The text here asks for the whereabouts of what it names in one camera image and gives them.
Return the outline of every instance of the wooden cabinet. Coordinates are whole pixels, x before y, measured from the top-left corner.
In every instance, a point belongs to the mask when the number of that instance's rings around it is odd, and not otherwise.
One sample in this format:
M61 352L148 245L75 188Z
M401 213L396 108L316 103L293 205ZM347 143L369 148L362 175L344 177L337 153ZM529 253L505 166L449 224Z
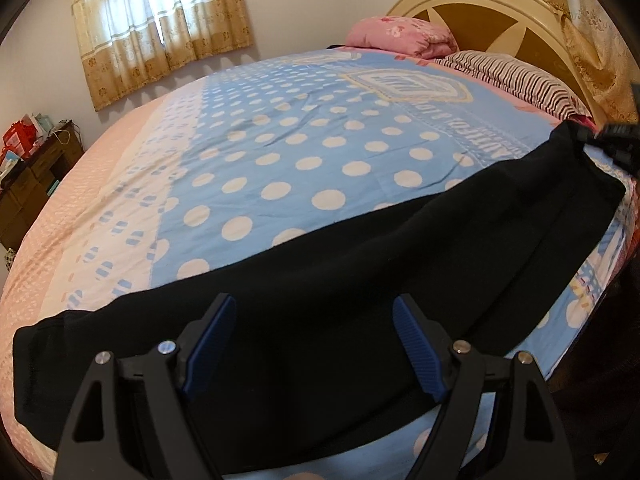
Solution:
M84 154L73 123L51 135L15 174L2 181L0 190L0 243L18 250L24 235L49 199L47 189L61 180Z

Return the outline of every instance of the wooden headboard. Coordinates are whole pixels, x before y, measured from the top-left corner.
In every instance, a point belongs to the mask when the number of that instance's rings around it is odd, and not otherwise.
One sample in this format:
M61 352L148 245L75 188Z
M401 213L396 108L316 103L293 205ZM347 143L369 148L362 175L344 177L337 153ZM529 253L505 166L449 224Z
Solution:
M446 25L460 50L510 54L546 70L582 99L598 124L605 121L566 49L558 14L542 0L400 0L388 15Z

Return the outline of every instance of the floral curtain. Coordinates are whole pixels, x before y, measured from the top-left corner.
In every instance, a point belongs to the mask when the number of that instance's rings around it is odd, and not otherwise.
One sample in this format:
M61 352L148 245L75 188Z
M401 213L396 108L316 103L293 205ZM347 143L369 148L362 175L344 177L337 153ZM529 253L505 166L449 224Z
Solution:
M574 64L611 121L636 122L631 82L640 69L617 28L597 0L545 0L558 10Z
M95 110L195 59L252 44L242 0L72 0Z

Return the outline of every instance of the bed sheet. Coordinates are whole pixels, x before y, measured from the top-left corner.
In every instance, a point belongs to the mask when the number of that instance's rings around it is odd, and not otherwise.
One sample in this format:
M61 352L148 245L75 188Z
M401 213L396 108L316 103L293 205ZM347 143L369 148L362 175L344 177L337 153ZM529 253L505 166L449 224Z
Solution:
M119 295L450 189L534 149L557 123L459 72L357 50L241 66L136 110L61 183L7 281L0 410L14 444L52 471L55 453L13 417L10 348L20 326L65 309L97 310ZM634 244L635 181L601 153L590 155L627 194L601 242L518 347L536 356L546 376ZM483 446L491 401L482 399L470 457ZM436 410L342 455L233 478L404 478L435 417Z

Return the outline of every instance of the striped pillow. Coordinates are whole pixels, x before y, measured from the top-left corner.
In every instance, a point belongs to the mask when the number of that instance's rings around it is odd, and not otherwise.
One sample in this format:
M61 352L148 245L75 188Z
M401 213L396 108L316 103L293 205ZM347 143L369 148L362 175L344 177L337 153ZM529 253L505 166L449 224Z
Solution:
M508 54L463 50L433 62L490 83L558 119L591 117L580 98L557 77Z

